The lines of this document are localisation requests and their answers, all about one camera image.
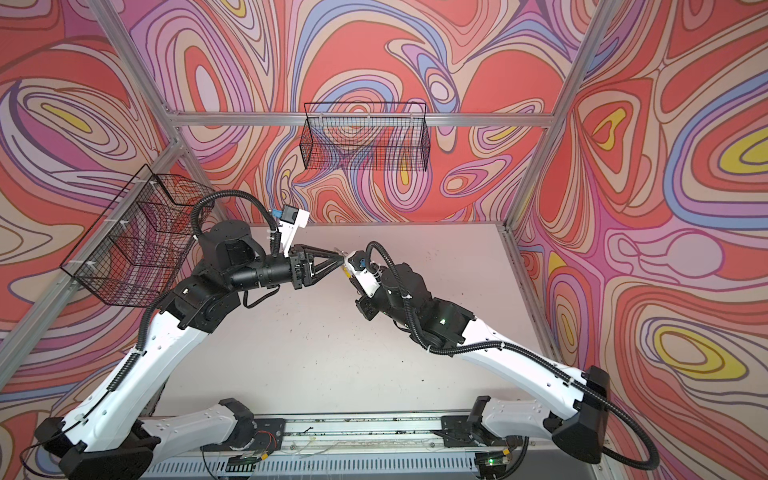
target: psychedelic wall mural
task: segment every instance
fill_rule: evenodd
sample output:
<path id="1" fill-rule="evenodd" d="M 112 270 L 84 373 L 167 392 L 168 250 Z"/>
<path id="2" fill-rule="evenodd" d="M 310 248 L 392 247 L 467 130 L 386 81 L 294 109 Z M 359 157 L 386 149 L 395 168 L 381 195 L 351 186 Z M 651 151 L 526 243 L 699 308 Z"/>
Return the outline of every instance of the psychedelic wall mural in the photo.
<path id="1" fill-rule="evenodd" d="M 74 242 L 166 142 L 80 2 L 0 2 L 0 38 L 4 339 Z M 134 342 L 137 315 L 85 291 L 74 295 L 0 392 L 0 477 L 22 478 L 18 453 L 35 426 L 111 370 Z M 48 456 L 32 460 L 55 472 Z"/>
<path id="2" fill-rule="evenodd" d="M 767 137 L 768 3 L 628 0 L 516 219 L 565 361 L 660 448 L 628 478 L 768 478 Z"/>
<path id="3" fill-rule="evenodd" d="M 591 2 L 125 2 L 174 111 L 303 111 L 307 101 L 424 101 L 430 111 L 549 112 Z M 214 185 L 315 222 L 500 221 L 539 129 L 432 129 L 426 173 L 305 172 L 295 127 L 189 127 Z M 253 220 L 250 207 L 228 210 Z"/>
<path id="4" fill-rule="evenodd" d="M 362 94 L 551 111 L 592 2 L 150 0 L 121 18 L 175 111 L 302 111 Z"/>
<path id="5" fill-rule="evenodd" d="M 382 172 L 304 170 L 300 127 L 182 132 L 215 186 L 302 207 L 320 223 L 502 221 L 541 136 L 538 127 L 458 127 L 451 151 L 432 137 L 427 171 Z M 224 205 L 232 217 L 263 221 L 240 199 Z"/>

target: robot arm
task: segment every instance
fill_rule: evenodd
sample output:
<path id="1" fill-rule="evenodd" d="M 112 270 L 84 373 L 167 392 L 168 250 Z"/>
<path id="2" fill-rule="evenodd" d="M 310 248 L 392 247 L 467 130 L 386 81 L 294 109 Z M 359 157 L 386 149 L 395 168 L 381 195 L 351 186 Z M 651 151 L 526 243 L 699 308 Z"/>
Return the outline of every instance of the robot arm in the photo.
<path id="1" fill-rule="evenodd" d="M 63 418 L 43 421 L 35 438 L 61 458 L 59 468 L 71 480 L 131 480 L 152 465 L 202 445 L 243 448 L 254 437 L 253 414 L 234 399 L 202 412 L 160 422 L 137 420 L 141 410 L 192 349 L 214 332 L 240 305 L 239 292 L 258 287 L 277 292 L 312 286 L 341 266 L 338 253 L 291 246 L 308 212 L 286 207 L 271 242 L 282 252 L 268 254 L 240 220 L 218 223 L 197 235 L 203 260 L 156 305 L 147 308 L 139 342 L 95 391 Z M 247 295 L 243 295 L 243 304 Z M 152 313 L 156 308 L 160 312 Z"/>
<path id="2" fill-rule="evenodd" d="M 496 332 L 467 309 L 433 297 L 422 276 L 413 272 L 408 264 L 401 263 L 394 266 L 394 269 L 375 264 L 368 268 L 368 261 L 369 255 L 360 250 L 348 255 L 344 263 L 350 282 L 360 293 L 356 301 L 357 308 L 367 320 L 383 313 L 410 328 L 406 321 L 403 295 L 393 273 L 397 269 L 421 328 L 419 334 L 428 343 L 427 350 L 440 354 L 441 351 L 449 352 L 457 346 L 500 344 L 501 348 L 467 348 L 465 352 L 446 354 L 458 355 L 459 358 L 491 370 L 531 394 L 541 404 L 536 412 L 516 412 L 513 405 L 505 408 L 503 402 L 485 400 L 475 406 L 480 408 L 477 415 L 478 428 L 500 438 L 508 435 L 551 438 L 569 455 L 584 462 L 599 463 L 608 411 L 591 398 L 585 401 L 584 388 L 579 389 L 575 383 L 605 397 L 610 385 L 606 372 L 597 367 L 583 372 L 575 367 L 542 359 Z M 411 339 L 416 341 L 412 329 L 409 332 Z"/>
<path id="3" fill-rule="evenodd" d="M 198 205 L 226 194 L 249 195 L 225 190 Z M 248 200 L 258 203 L 252 197 Z M 59 467 L 70 480 L 135 480 L 153 464 L 202 445 L 247 447 L 255 433 L 253 414 L 234 399 L 169 420 L 142 422 L 137 417 L 176 365 L 240 305 L 239 292 L 245 292 L 243 304 L 250 308 L 277 290 L 247 305 L 248 290 L 279 289 L 288 282 L 294 289 L 312 286 L 342 264 L 361 295 L 356 304 L 365 318 L 371 320 L 384 313 L 407 326 L 411 338 L 429 352 L 459 355 L 484 366 L 541 403 L 536 412 L 519 412 L 499 400 L 478 398 L 468 420 L 479 442 L 493 445 L 510 435 L 551 437 L 575 458 L 597 463 L 601 451 L 609 453 L 602 446 L 608 410 L 617 415 L 620 412 L 628 425 L 627 419 L 631 421 L 607 401 L 607 373 L 597 367 L 582 372 L 542 359 L 494 331 L 472 312 L 432 297 L 424 279 L 407 264 L 396 266 L 387 260 L 389 256 L 387 267 L 371 264 L 370 250 L 375 242 L 367 252 L 355 252 L 347 258 L 306 245 L 291 247 L 296 228 L 306 225 L 308 213 L 287 207 L 279 226 L 274 219 L 268 221 L 267 253 L 251 237 L 246 223 L 227 220 L 202 233 L 195 220 L 196 210 L 192 214 L 203 260 L 191 276 L 157 305 L 147 308 L 137 346 L 109 377 L 64 418 L 46 419 L 35 431 L 40 445 L 61 458 Z M 156 307 L 161 312 L 151 318 Z M 639 431 L 630 427 L 651 454 L 651 460 L 636 462 L 636 468 L 655 468 L 658 454 L 653 442 L 639 426 Z"/>

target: aluminum frame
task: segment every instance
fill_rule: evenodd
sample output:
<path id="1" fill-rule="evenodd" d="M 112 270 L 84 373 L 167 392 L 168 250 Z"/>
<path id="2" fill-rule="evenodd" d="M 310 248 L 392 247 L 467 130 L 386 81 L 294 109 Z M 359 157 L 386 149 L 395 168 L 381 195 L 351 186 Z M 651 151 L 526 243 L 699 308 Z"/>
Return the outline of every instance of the aluminum frame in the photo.
<path id="1" fill-rule="evenodd" d="M 131 39 L 131 35 L 125 28 L 122 20 L 120 20 L 120 16 L 115 11 L 112 3 L 109 0 L 88 0 L 88 4 L 96 21 L 101 26 L 101 29 L 104 30 L 114 50 L 118 53 L 118 57 L 123 61 L 125 73 L 138 85 L 140 93 L 157 119 L 158 124 L 160 124 L 165 134 L 172 141 L 178 142 L 183 147 L 184 151 L 181 155 L 181 160 L 184 162 L 184 166 L 190 173 L 192 180 L 216 190 L 210 178 L 206 175 L 205 170 L 203 170 L 200 161 L 195 157 L 187 140 L 170 121 L 168 105 L 157 89 L 157 84 L 155 84 L 146 64 L 141 59 L 136 44 Z M 219 204 L 214 206 L 214 214 L 222 219 L 227 218 Z"/>
<path id="2" fill-rule="evenodd" d="M 515 275 L 518 277 L 520 288 L 523 290 L 524 299 L 526 299 L 531 318 L 534 320 L 535 328 L 539 335 L 541 335 L 540 343 L 547 351 L 547 354 L 552 354 L 555 359 L 560 358 L 559 351 L 554 347 L 554 341 L 551 339 L 549 328 L 542 321 L 544 318 L 543 309 L 538 305 L 535 295 L 531 297 L 532 283 L 529 280 L 526 287 L 525 281 L 521 280 L 528 276 L 522 267 L 518 248 L 509 230 L 512 220 L 525 205 L 524 199 L 528 196 L 530 189 L 533 188 L 535 178 L 540 174 L 546 159 L 556 144 L 557 137 L 564 127 L 566 115 L 575 99 L 578 88 L 584 80 L 592 58 L 611 23 L 614 13 L 618 10 L 621 3 L 622 0 L 602 0 L 598 4 L 584 35 L 584 40 L 578 50 L 576 60 L 564 81 L 552 114 L 430 114 L 427 122 L 430 126 L 498 125 L 545 128 L 539 148 L 531 161 L 531 165 L 525 171 L 513 204 L 505 216 L 504 228 L 500 234 Z M 212 186 L 199 160 L 194 156 L 194 152 L 189 148 L 184 136 L 181 134 L 181 125 L 298 125 L 303 123 L 305 119 L 303 114 L 188 114 L 170 112 L 167 103 L 162 98 L 157 85 L 154 83 L 154 79 L 141 60 L 138 50 L 112 4 L 108 0 L 89 0 L 89 4 L 99 25 L 103 28 L 118 56 L 123 60 L 127 75 L 138 85 L 150 111 L 170 138 L 169 146 L 153 163 L 153 168 L 156 171 L 167 171 L 179 156 L 184 155 L 184 164 L 192 178 L 202 184 Z M 121 209 L 130 204 L 130 195 L 135 190 L 137 189 L 132 189 L 124 199 L 125 201 L 122 201 L 115 207 L 108 219 L 114 219 L 121 214 Z M 215 211 L 222 218 L 226 218 L 218 205 Z M 83 249 L 81 249 L 81 254 L 78 256 L 87 256 L 90 253 L 89 247 L 92 249 L 98 243 L 92 242 L 99 235 L 105 235 L 106 230 L 100 227 L 91 240 L 86 242 Z M 7 335 L 5 341 L 0 345 L 0 389 L 10 380 L 29 352 L 34 349 L 50 325 L 58 318 L 58 315 L 76 290 L 74 281 L 62 272 L 53 286 L 48 289 L 46 294 L 35 303 L 24 318 Z M 605 476 L 606 470 L 601 472 L 602 476 Z"/>
<path id="3" fill-rule="evenodd" d="M 327 117 L 354 116 L 354 114 L 325 113 Z M 376 114 L 387 117 L 393 114 Z M 170 122 L 176 126 L 215 125 L 215 126 L 301 126 L 306 115 L 303 113 L 278 112 L 183 112 L 168 114 Z M 553 125 L 552 114 L 426 114 L 428 127 L 550 127 Z"/>
<path id="4" fill-rule="evenodd" d="M 605 38 L 605 32 L 608 26 L 618 12 L 619 7 L 624 0 L 602 0 L 592 15 L 587 31 L 584 33 L 584 40 L 579 46 L 576 54 L 576 60 L 568 72 L 568 76 L 560 90 L 557 102 L 554 104 L 554 121 L 551 128 L 544 132 L 540 147 L 534 153 L 531 164 L 525 169 L 525 174 L 520 180 L 520 186 L 512 200 L 512 205 L 507 212 L 504 225 L 509 228 L 515 218 L 520 214 L 520 210 L 525 206 L 525 199 L 530 194 L 530 190 L 535 185 L 535 179 L 538 178 L 543 170 L 547 159 L 557 144 L 558 137 L 565 127 L 565 119 L 576 98 L 578 89 L 587 75 L 587 71 L 598 51 L 600 43 Z"/>

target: colorful wall panel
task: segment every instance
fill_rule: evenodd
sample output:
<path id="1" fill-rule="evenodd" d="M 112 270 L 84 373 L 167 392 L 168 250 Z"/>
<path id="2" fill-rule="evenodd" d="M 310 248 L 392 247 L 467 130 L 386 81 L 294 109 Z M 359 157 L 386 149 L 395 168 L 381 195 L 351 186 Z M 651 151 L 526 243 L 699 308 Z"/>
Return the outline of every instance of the colorful wall panel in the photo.
<path id="1" fill-rule="evenodd" d="M 304 170 L 301 127 L 182 131 L 215 186 L 305 208 L 320 223 L 502 221 L 541 136 L 537 127 L 460 127 L 450 150 L 433 135 L 427 171 L 381 172 Z M 226 205 L 263 221 L 246 202 Z"/>
<path id="2" fill-rule="evenodd" d="M 0 338 L 143 163 L 165 146 L 114 49 L 77 0 L 0 2 Z M 78 292 L 0 392 L 0 476 L 38 421 L 65 412 L 133 343 L 137 313 Z M 52 471 L 41 453 L 39 468 Z"/>
<path id="3" fill-rule="evenodd" d="M 516 220 L 566 362 L 611 374 L 654 478 L 768 478 L 767 138 L 768 4 L 629 0 Z"/>
<path id="4" fill-rule="evenodd" d="M 549 112 L 593 10 L 588 0 L 120 5 L 176 111 L 419 98 L 444 113 Z"/>

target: yellow swirl shape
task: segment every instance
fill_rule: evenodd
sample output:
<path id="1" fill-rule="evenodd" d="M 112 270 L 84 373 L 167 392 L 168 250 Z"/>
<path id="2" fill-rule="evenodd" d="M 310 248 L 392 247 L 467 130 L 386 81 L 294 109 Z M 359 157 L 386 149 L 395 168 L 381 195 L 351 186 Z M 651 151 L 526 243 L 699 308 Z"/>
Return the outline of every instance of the yellow swirl shape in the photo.
<path id="1" fill-rule="evenodd" d="M 723 347 L 687 329 L 659 327 L 654 346 L 664 363 L 694 379 L 735 380 L 746 374 L 746 366 Z"/>
<path id="2" fill-rule="evenodd" d="M 237 7 L 232 5 L 234 2 L 229 2 L 228 0 L 221 0 L 221 4 L 224 5 L 224 7 L 227 8 L 230 12 L 232 12 L 232 15 L 235 15 L 238 18 L 245 18 L 246 9 L 245 9 L 245 1 L 239 0 L 237 2 Z"/>
<path id="3" fill-rule="evenodd" d="M 740 138 L 720 157 L 720 168 L 730 174 L 761 174 L 768 171 L 768 127 Z"/>
<path id="4" fill-rule="evenodd" d="M 51 112 L 52 114 L 56 115 L 57 117 L 59 117 L 63 121 L 67 122 L 72 127 L 77 128 L 79 131 L 85 132 L 86 134 L 93 133 L 93 130 L 91 129 L 91 127 L 89 127 L 88 124 L 85 123 L 85 121 L 82 118 L 80 118 L 80 117 L 78 117 L 78 116 L 76 116 L 76 115 L 74 115 L 74 114 L 72 114 L 72 113 L 70 113 L 70 112 L 68 112 L 66 110 L 62 110 L 60 108 L 56 108 L 56 107 L 54 107 L 51 104 L 45 104 L 44 103 L 44 104 L 41 104 L 40 106 L 44 110 Z"/>
<path id="5" fill-rule="evenodd" d="M 555 252 L 550 252 L 549 261 L 547 262 L 547 270 L 549 270 L 549 274 L 552 275 L 554 269 L 559 268 L 560 266 L 565 266 L 565 260 Z"/>
<path id="6" fill-rule="evenodd" d="M 614 145 L 616 144 L 616 127 L 618 127 L 626 117 L 627 111 L 622 107 L 619 107 L 612 111 L 610 115 L 604 118 L 603 121 L 594 128 L 594 131 L 592 131 L 592 136 L 596 135 L 596 133 L 599 132 L 600 129 L 605 126 L 605 124 L 611 124 L 610 130 L 608 131 L 608 139 L 603 143 L 595 141 L 595 143 L 598 144 L 598 147 L 605 151 L 613 149 Z"/>

